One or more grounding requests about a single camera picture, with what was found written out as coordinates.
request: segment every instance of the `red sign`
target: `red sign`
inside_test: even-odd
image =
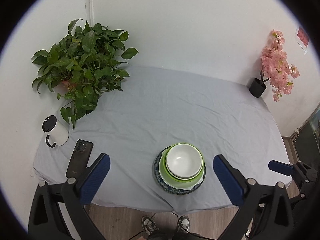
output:
[[[306,32],[299,26],[299,30],[297,33],[298,38],[302,41],[302,43],[307,47],[309,43],[309,36]]]

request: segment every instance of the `smartphone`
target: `smartphone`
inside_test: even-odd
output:
[[[80,176],[87,167],[92,148],[92,142],[84,140],[77,141],[67,169],[67,178],[78,178]]]

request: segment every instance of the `table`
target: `table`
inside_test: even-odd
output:
[[[78,120],[74,130],[68,127],[65,145],[49,148],[42,138],[34,160],[36,174],[50,183],[64,182],[76,141],[83,139],[94,143],[88,166],[100,153],[111,159],[93,199],[101,206],[178,214],[230,206],[212,168],[217,154],[258,183],[290,183],[291,177],[268,169],[272,159],[289,160],[266,104],[244,85],[153,67],[127,71],[124,91],[104,93],[95,111]],[[207,166],[202,186],[188,195],[165,192],[153,174],[158,153],[177,142],[199,148]]]

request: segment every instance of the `shoe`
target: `shoe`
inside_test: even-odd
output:
[[[181,216],[179,218],[179,222],[177,225],[177,231],[187,233],[186,230],[189,231],[189,228],[190,228],[190,219],[187,216]]]
[[[144,216],[141,220],[141,223],[143,230],[145,230],[149,236],[153,231],[159,229],[156,227],[156,223],[153,221],[153,219],[149,216]]]

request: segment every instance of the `blue gripper pad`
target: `blue gripper pad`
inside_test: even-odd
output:
[[[281,173],[283,175],[291,176],[293,175],[293,166],[281,162],[277,162],[272,160],[268,164],[268,168],[271,171],[275,171],[277,173]]]
[[[93,168],[82,184],[79,191],[79,200],[81,205],[88,205],[91,203],[94,195],[97,193],[100,185],[110,170],[110,157],[105,154],[99,163]]]
[[[213,159],[213,170],[232,204],[241,207],[244,202],[243,189],[233,177],[227,166],[220,159],[219,155],[216,155]]]

